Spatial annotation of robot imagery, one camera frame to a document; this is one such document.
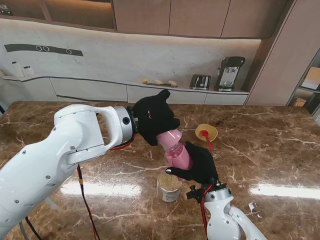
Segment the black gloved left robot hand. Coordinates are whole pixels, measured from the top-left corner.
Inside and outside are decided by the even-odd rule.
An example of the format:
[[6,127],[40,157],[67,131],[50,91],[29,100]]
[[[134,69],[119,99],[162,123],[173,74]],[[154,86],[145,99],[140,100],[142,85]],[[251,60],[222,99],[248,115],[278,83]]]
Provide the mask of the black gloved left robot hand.
[[170,92],[163,89],[157,95],[140,99],[132,107],[133,116],[137,118],[138,133],[150,146],[157,146],[157,136],[180,126],[180,120],[167,104]]

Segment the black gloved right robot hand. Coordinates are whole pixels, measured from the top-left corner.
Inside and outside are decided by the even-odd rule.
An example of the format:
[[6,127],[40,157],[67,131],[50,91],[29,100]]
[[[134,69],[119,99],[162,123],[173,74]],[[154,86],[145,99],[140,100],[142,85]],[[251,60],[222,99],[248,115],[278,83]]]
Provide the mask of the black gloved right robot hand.
[[213,156],[206,148],[185,142],[185,148],[192,160],[192,167],[188,170],[169,167],[165,172],[186,181],[195,181],[199,184],[216,184],[219,180]]

